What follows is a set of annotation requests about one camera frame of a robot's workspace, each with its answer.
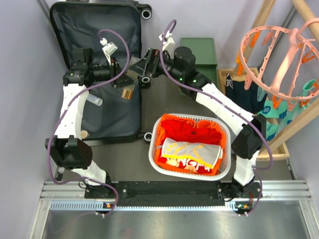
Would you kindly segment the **white tube bottle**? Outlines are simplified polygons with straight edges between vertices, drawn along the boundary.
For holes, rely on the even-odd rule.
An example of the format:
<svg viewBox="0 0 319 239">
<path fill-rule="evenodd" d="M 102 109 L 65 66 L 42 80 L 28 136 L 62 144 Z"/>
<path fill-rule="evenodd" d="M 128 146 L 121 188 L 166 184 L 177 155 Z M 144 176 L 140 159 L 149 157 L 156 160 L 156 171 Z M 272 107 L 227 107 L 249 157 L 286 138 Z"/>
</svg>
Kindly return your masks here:
<svg viewBox="0 0 319 239">
<path fill-rule="evenodd" d="M 87 101 L 96 105 L 96 106 L 101 106 L 103 103 L 103 100 L 95 95 L 89 94 L 87 97 Z"/>
</svg>

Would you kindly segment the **brown glass bottle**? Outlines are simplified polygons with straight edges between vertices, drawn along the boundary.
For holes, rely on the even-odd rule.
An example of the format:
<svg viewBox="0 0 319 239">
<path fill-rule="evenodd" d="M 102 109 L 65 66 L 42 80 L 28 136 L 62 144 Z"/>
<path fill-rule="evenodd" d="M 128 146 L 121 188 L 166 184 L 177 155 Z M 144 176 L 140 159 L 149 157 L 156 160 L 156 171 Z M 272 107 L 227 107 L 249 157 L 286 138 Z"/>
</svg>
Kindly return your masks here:
<svg viewBox="0 0 319 239">
<path fill-rule="evenodd" d="M 121 97 L 126 100 L 130 100 L 133 96 L 136 84 L 130 84 L 123 87 Z"/>
</svg>

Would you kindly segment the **black and white suitcase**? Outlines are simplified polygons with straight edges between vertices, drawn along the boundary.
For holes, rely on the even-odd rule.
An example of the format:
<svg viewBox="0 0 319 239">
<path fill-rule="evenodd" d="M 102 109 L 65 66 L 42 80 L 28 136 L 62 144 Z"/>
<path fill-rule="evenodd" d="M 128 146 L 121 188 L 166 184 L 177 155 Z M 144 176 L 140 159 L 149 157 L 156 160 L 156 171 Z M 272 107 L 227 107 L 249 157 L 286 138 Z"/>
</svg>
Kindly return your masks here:
<svg viewBox="0 0 319 239">
<path fill-rule="evenodd" d="M 142 53 L 141 19 L 152 16 L 152 7 L 135 0 L 87 0 L 58 1 L 50 8 L 50 21 L 61 48 L 67 71 L 63 76 L 63 88 L 68 84 L 99 84 L 94 82 L 94 67 L 108 65 L 100 40 L 117 45 L 115 58 L 123 70 L 126 49 L 130 51 L 130 63 L 140 59 Z M 102 140 L 105 143 L 133 142 L 141 137 L 141 88 L 149 85 L 128 69 L 126 74 L 135 81 L 130 100 L 121 97 L 123 88 L 111 84 L 89 91 L 103 100 L 96 106 L 86 100 L 81 131 L 89 132 L 82 140 Z"/>
</svg>

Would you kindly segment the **small colourful drawer cabinet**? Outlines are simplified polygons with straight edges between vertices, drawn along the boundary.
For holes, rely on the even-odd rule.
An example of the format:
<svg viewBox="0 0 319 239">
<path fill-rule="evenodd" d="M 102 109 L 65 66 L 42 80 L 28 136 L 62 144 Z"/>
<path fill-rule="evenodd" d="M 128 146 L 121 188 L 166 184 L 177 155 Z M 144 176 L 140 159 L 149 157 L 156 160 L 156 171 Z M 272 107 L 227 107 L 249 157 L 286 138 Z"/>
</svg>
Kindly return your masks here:
<svg viewBox="0 0 319 239">
<path fill-rule="evenodd" d="M 197 70 L 218 88 L 217 54 L 214 38 L 181 38 L 180 45 L 191 49 Z"/>
</svg>

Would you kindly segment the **red printed t-shirt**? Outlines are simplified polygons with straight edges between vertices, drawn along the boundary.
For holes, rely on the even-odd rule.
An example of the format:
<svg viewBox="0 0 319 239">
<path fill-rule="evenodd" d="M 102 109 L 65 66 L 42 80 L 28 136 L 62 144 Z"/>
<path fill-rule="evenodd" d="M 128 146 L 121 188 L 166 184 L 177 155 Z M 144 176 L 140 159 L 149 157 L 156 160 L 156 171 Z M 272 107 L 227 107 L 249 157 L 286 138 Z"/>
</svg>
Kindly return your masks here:
<svg viewBox="0 0 319 239">
<path fill-rule="evenodd" d="M 166 159 L 161 156 L 160 146 L 163 145 L 166 138 L 171 138 L 177 141 L 185 141 L 190 143 L 205 143 L 220 145 L 222 149 L 225 149 L 226 134 L 217 125 L 215 121 L 201 120 L 195 122 L 193 119 L 184 119 L 181 117 L 175 117 L 171 115 L 163 115 L 157 126 L 157 136 L 155 137 L 155 163 L 165 170 L 181 173 L 191 173 L 195 175 L 214 176 L 219 174 L 219 169 L 224 158 L 219 159 L 212 169 L 205 168 L 203 166 L 187 166 L 184 168 L 174 167 L 166 164 Z"/>
</svg>

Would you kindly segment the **white plastic basin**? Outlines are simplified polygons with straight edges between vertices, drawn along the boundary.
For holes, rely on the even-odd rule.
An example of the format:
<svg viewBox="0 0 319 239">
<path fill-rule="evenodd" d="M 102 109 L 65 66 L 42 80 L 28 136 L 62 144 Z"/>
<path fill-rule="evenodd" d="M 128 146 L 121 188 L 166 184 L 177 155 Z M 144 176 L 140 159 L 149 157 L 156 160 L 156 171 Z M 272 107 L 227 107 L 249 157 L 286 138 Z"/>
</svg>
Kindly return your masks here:
<svg viewBox="0 0 319 239">
<path fill-rule="evenodd" d="M 164 174 L 164 175 L 169 175 L 169 176 L 174 176 L 174 177 L 181 177 L 181 178 L 187 178 L 187 179 L 194 179 L 194 180 L 203 180 L 203 181 L 218 181 L 221 180 L 230 170 L 231 166 L 231 151 L 230 151 L 230 132 L 227 128 L 227 126 L 220 120 L 215 119 L 215 118 L 209 118 L 209 117 L 203 117 L 203 116 L 194 116 L 194 115 L 183 115 L 183 114 L 172 114 L 174 116 L 182 117 L 182 118 L 190 118 L 194 119 L 196 122 L 200 120 L 209 120 L 209 121 L 215 121 L 217 124 L 221 127 L 223 131 L 225 131 L 225 134 L 227 136 L 226 139 L 226 146 L 224 149 L 225 155 L 222 160 L 220 169 L 219 169 L 219 174 L 214 175 L 214 176 L 204 176 L 204 175 L 194 175 L 194 174 L 186 174 L 186 173 L 179 173 L 179 172 L 174 172 L 174 171 L 169 171 L 165 170 L 159 166 L 156 165 L 154 162 L 154 157 L 155 157 L 155 137 L 157 136 L 157 126 L 159 124 L 160 118 L 156 121 L 154 127 L 153 127 L 153 132 L 152 132 L 152 139 L 150 142 L 150 149 L 149 149 L 149 161 L 152 167 L 159 173 Z"/>
</svg>

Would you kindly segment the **beige garment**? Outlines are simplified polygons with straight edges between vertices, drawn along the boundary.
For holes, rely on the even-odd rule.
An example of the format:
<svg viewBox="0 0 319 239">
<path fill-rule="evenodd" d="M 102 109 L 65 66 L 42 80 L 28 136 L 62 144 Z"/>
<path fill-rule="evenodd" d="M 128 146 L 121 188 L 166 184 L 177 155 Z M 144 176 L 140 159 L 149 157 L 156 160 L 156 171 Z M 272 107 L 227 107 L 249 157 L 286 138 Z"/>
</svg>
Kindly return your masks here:
<svg viewBox="0 0 319 239">
<path fill-rule="evenodd" d="M 166 164 L 180 167 L 203 166 L 214 168 L 217 161 L 222 159 L 223 149 L 220 145 L 205 143 L 190 143 L 175 141 L 166 138 L 161 146 L 161 156 L 166 159 Z"/>
</svg>

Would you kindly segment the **orange garment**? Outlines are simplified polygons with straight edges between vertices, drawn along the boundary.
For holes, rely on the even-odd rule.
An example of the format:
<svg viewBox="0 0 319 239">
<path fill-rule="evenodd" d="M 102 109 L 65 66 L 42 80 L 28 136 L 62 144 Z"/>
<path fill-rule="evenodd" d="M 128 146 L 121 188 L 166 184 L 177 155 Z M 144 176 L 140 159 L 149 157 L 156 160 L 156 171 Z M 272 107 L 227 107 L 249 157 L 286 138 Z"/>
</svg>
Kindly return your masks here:
<svg viewBox="0 0 319 239">
<path fill-rule="evenodd" d="M 157 166 L 174 172 L 214 176 L 224 158 L 227 136 L 215 121 L 164 114 L 157 126 Z"/>
</svg>

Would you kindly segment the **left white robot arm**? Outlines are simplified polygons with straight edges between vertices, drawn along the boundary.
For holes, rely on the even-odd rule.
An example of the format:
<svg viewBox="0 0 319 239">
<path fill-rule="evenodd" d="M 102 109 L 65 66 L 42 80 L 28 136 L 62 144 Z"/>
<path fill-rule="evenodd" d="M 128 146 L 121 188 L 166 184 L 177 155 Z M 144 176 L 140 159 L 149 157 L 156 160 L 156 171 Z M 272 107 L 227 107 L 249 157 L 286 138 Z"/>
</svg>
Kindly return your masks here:
<svg viewBox="0 0 319 239">
<path fill-rule="evenodd" d="M 85 102 L 89 91 L 108 85 L 124 75 L 130 62 L 130 51 L 126 49 L 126 64 L 116 76 L 99 84 L 86 87 L 79 84 L 68 84 L 63 88 L 63 104 L 61 114 L 53 133 L 47 140 L 47 168 L 50 179 L 56 185 L 63 185 L 72 181 L 85 181 L 96 186 L 96 192 L 101 197 L 109 197 L 114 189 L 107 182 L 107 172 L 102 170 L 93 160 L 90 146 L 82 141 L 81 123 Z M 80 176 L 69 181 L 56 181 L 51 166 L 51 160 L 59 167 L 76 170 Z"/>
</svg>

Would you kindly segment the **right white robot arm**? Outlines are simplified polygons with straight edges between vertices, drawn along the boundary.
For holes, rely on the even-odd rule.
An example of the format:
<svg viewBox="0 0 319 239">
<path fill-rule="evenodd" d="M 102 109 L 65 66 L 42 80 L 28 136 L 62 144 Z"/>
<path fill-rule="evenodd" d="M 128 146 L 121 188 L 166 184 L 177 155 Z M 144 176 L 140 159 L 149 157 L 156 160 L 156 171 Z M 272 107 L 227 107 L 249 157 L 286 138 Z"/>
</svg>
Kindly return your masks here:
<svg viewBox="0 0 319 239">
<path fill-rule="evenodd" d="M 250 113 L 227 98 L 210 79 L 196 68 L 196 57 L 188 47 L 178 47 L 171 58 L 167 51 L 149 49 L 129 70 L 140 78 L 166 75 L 180 86 L 182 92 L 207 107 L 232 130 L 235 139 L 231 149 L 236 156 L 232 189 L 244 197 L 251 191 L 255 178 L 256 159 L 266 143 L 266 118 Z"/>
</svg>

